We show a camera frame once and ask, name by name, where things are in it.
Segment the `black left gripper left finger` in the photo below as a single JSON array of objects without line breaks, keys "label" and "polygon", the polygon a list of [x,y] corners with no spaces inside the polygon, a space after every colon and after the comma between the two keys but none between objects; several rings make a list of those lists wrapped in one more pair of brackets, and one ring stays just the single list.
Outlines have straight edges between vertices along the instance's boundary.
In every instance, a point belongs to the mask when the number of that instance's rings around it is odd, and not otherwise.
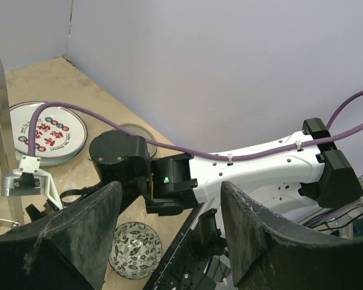
[{"label": "black left gripper left finger", "polygon": [[0,234],[0,289],[101,289],[121,199],[121,184],[111,182]]}]

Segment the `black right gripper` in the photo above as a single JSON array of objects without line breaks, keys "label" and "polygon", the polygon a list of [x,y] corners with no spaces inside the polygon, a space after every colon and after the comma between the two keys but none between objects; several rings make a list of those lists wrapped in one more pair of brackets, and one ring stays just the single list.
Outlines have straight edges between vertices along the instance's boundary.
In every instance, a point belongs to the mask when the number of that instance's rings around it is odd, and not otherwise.
[{"label": "black right gripper", "polygon": [[[103,188],[106,184],[104,182],[99,182],[96,185],[90,187],[84,187],[82,189],[72,189],[67,190],[60,194],[60,201],[64,208],[73,205],[88,196],[91,196],[97,190]],[[25,208],[28,216],[30,217],[31,221],[34,222],[38,219],[44,218],[50,214],[57,213],[59,208],[54,205],[49,199],[47,199],[46,203],[43,205],[44,210],[40,211],[34,204],[30,204]]]}]

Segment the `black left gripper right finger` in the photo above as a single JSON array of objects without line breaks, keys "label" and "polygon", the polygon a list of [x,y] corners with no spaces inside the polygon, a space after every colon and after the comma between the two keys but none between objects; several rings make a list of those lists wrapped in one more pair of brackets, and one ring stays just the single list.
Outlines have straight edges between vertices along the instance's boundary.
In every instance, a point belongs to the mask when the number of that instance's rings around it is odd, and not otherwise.
[{"label": "black left gripper right finger", "polygon": [[229,181],[220,203],[239,289],[363,289],[363,236],[344,239],[299,225]]}]

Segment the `black white patterned bowl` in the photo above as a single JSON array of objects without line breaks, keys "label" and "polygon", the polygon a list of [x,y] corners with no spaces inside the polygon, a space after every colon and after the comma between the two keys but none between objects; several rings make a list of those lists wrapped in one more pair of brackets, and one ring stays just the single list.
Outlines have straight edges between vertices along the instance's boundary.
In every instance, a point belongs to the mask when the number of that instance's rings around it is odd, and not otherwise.
[{"label": "black white patterned bowl", "polygon": [[156,270],[162,259],[158,233],[142,222],[126,222],[115,229],[109,263],[128,280],[141,280]]}]

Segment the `white plate with red characters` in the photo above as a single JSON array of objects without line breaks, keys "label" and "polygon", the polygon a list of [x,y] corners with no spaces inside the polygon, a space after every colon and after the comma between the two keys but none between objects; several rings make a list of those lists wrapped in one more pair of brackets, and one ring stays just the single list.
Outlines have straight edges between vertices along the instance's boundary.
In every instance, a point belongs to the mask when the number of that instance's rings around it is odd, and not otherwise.
[{"label": "white plate with red characters", "polygon": [[[14,147],[20,153],[28,151],[28,131],[35,110],[41,101],[28,101],[10,108]],[[35,146],[42,158],[61,158],[80,150],[88,139],[85,122],[73,111],[61,107],[44,109],[39,115]]]}]

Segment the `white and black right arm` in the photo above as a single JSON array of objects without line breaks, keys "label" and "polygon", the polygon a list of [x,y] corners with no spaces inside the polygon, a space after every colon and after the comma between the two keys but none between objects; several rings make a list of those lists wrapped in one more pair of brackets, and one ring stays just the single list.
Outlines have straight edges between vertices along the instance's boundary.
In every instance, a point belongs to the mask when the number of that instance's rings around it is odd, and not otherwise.
[{"label": "white and black right arm", "polygon": [[71,190],[71,194],[84,199],[117,181],[123,186],[122,209],[142,196],[146,211],[160,216],[174,216],[218,198],[225,181],[244,191],[267,185],[296,184],[298,189],[294,195],[282,201],[275,202],[273,195],[267,193],[257,197],[259,202],[281,214],[306,204],[341,208],[363,195],[355,171],[319,118],[305,120],[302,130],[288,137],[246,147],[243,151],[254,159],[242,161],[236,150],[221,152],[213,160],[195,153],[151,158],[143,137],[109,130],[89,145],[99,183]]}]

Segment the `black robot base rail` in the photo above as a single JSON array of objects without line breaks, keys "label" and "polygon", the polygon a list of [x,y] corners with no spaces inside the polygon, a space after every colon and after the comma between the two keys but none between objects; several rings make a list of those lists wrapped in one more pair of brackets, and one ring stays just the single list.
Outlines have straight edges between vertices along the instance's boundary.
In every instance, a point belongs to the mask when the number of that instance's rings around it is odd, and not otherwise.
[{"label": "black robot base rail", "polygon": [[187,216],[144,289],[232,287],[221,206],[218,201]]}]

